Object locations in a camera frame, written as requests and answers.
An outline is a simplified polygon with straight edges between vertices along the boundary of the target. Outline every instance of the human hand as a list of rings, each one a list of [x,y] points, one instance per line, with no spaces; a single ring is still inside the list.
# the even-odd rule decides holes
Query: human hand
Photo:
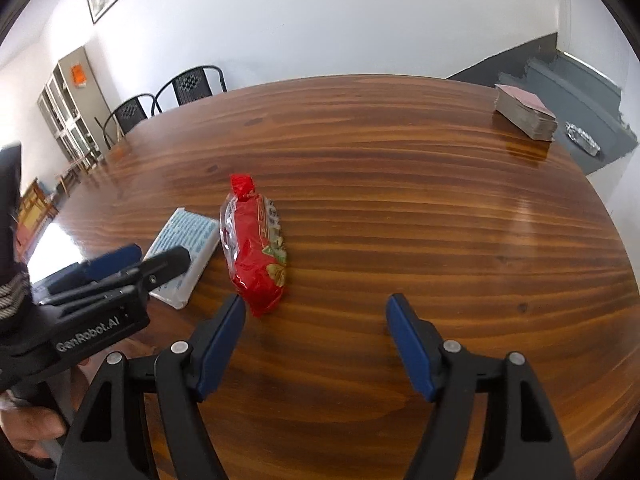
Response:
[[[88,387],[87,378],[80,368],[72,368],[71,403],[75,410],[80,406]],[[65,434],[65,425],[57,413],[37,406],[15,406],[6,392],[0,395],[0,427],[16,451],[41,460],[49,458],[49,455],[40,442]]]

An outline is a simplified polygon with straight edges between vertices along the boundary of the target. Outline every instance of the white package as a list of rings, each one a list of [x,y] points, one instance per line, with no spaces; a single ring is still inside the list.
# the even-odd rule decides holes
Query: white package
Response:
[[[156,288],[150,294],[174,308],[183,308],[219,242],[218,220],[185,211],[183,207],[176,209],[151,244],[145,260],[175,246],[182,246],[189,251],[191,267],[185,274]]]

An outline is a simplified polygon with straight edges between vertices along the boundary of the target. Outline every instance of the wooden table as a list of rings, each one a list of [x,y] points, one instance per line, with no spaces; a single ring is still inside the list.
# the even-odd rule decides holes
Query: wooden table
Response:
[[[141,123],[57,222],[86,256],[149,247],[178,206],[217,217],[233,172],[275,201],[288,293],[249,317],[203,405],[231,479],[401,479],[430,407],[385,329],[403,292],[471,351],[533,364],[580,479],[593,479],[640,407],[640,308],[604,206],[558,144],[492,113],[493,89],[336,76],[233,91]],[[232,291],[217,252],[191,303],[151,303],[129,347],[191,333]],[[482,431],[476,405],[459,478]],[[148,402],[163,478],[172,466]]]

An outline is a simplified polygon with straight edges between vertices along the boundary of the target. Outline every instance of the wooden chair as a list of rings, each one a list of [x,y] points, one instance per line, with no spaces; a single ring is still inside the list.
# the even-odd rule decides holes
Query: wooden chair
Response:
[[[92,153],[76,158],[58,175],[58,185],[62,186],[65,194],[69,196],[69,186],[79,181],[79,173],[89,174],[97,164],[98,161]]]
[[[18,225],[15,232],[17,257],[27,263],[38,237],[58,214],[58,210],[45,196],[37,180],[34,180],[20,200]]]

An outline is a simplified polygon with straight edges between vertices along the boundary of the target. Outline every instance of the metal screw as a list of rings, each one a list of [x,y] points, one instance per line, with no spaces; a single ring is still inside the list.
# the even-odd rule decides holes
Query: metal screw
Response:
[[[462,350],[462,345],[453,339],[446,340],[442,346],[444,346],[447,352],[451,352],[452,354],[457,354]]]
[[[176,341],[171,345],[171,352],[174,354],[184,354],[189,349],[189,343],[186,341]]]
[[[110,365],[116,365],[122,361],[122,354],[120,352],[112,352],[107,355],[107,363]]]
[[[515,365],[522,366],[525,361],[524,355],[522,355],[520,352],[511,352],[509,354],[509,361],[511,361]]]

